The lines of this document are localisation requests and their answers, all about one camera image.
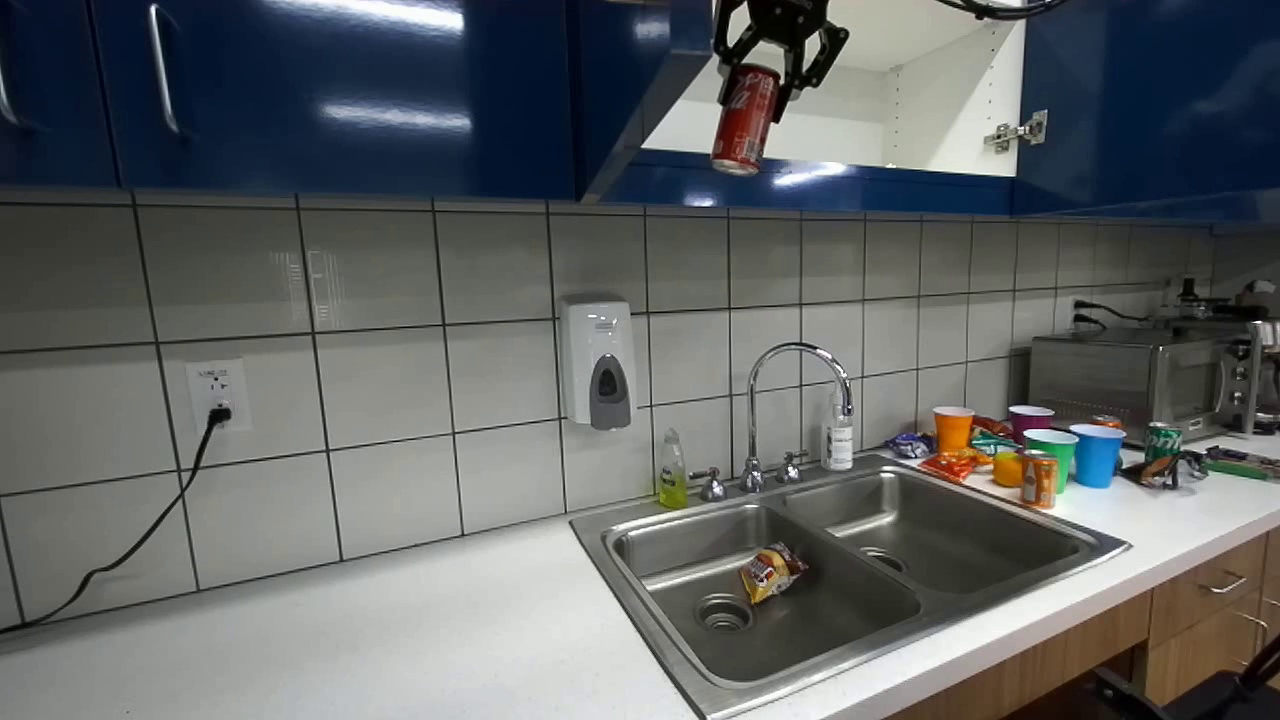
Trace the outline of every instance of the faucet handle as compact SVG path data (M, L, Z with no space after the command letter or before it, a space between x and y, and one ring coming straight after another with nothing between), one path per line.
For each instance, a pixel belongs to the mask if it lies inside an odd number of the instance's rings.
M805 476L805 468L813 468L813 458L808 453L788 453L783 485L797 485Z

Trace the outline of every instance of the drawer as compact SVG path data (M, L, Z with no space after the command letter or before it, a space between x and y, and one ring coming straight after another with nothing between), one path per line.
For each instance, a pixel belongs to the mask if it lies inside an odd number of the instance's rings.
M1151 646L1166 646L1216 614L1251 614L1264 587L1264 558L1270 546L1251 540L1156 587Z

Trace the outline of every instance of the double basin sink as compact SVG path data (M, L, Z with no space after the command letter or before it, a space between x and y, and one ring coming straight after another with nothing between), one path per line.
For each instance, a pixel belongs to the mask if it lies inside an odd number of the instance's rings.
M596 511L571 527L704 718L769 703L1123 547L883 461L668 515ZM739 569L769 546L808 569L750 609Z

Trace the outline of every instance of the backsplash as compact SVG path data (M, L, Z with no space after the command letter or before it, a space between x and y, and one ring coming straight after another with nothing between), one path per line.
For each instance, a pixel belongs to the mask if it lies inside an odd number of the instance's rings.
M0 623L171 499L192 366L244 366L249 428L67 616L635 499L666 428L736 473L746 378L793 338L853 369L860 444L935 404L1001 412L1077 298L1149 307L1212 272L1195 228L1110 226L46 198L0 228ZM559 424L566 294L634 302L629 433ZM825 369L780 357L764 388L764 461L818 453Z

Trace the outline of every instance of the red object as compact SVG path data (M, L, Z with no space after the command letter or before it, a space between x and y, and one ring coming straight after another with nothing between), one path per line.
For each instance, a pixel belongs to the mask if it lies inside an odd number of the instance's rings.
M775 117L775 93L780 93L780 78L773 68L760 65L739 65L731 68L731 78L723 80L720 93L720 133L717 133L717 150L711 150L711 168L730 173L730 177L755 177L760 173L760 155L764 155L764 141L769 141L769 126Z

